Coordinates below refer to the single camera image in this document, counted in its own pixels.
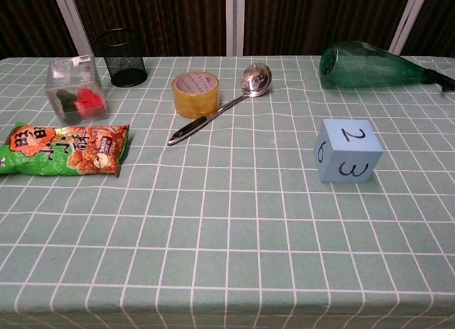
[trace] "handwritten number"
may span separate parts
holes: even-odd
[[[355,137],[357,139],[364,139],[365,138],[365,132],[363,132],[362,129],[359,129],[360,132],[362,133],[360,136],[356,136],[356,135],[352,135],[352,134],[349,134],[345,129],[341,129],[341,131],[343,132],[343,135],[344,137],[346,138],[346,141],[350,141],[349,137],[348,136],[351,136],[351,137]]]
[[[318,161],[319,163],[322,163],[322,160],[324,159],[324,149],[322,148],[322,146],[325,144],[326,142],[322,142],[321,146],[319,147],[319,150],[318,150]]]
[[[357,165],[354,164],[354,165],[353,165],[353,168],[350,170],[350,172],[349,172],[349,173],[345,173],[345,172],[343,171],[343,166],[344,166],[345,163],[346,163],[346,162],[343,162],[343,163],[340,165],[340,168],[338,168],[338,172],[339,172],[341,175],[343,175],[343,176],[352,175],[352,176],[354,176],[354,177],[356,178],[356,177],[362,175],[362,174],[363,174],[364,172],[366,172],[366,170],[368,169],[368,163],[367,163],[367,165],[365,166],[365,169],[363,169],[362,173],[356,174],[356,173],[354,173],[354,170],[355,170],[355,168],[357,167]]]

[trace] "red object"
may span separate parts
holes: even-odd
[[[97,114],[106,112],[105,104],[101,97],[91,89],[80,89],[77,93],[76,101],[77,110],[84,119],[90,119]]]

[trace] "black mesh pen holder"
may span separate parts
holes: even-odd
[[[96,44],[105,58],[111,83],[118,87],[132,87],[147,79],[140,53],[137,32],[116,28],[97,37]]]

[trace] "green glass bottle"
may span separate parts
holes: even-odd
[[[443,91],[455,90],[455,80],[450,77],[362,41],[346,41],[327,48],[321,57],[319,75],[322,83],[344,88],[437,83]]]

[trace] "ladle handle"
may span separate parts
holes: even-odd
[[[214,118],[218,117],[224,111],[230,109],[231,107],[236,105],[238,102],[244,100],[245,98],[248,98],[248,96],[247,95],[241,95],[241,96],[231,100],[230,102],[224,104],[212,116],[210,116],[208,118],[206,116],[202,116],[202,117],[199,117],[199,118],[195,119],[190,124],[185,125],[182,129],[178,130],[177,132],[175,132],[172,135],[172,137],[168,140],[168,146],[173,146],[174,144],[177,144],[178,142],[180,142],[180,141],[186,139],[187,137],[191,136],[192,134],[197,132],[197,130],[202,129],[203,127],[205,127],[205,125],[210,123],[210,121],[212,121]]]

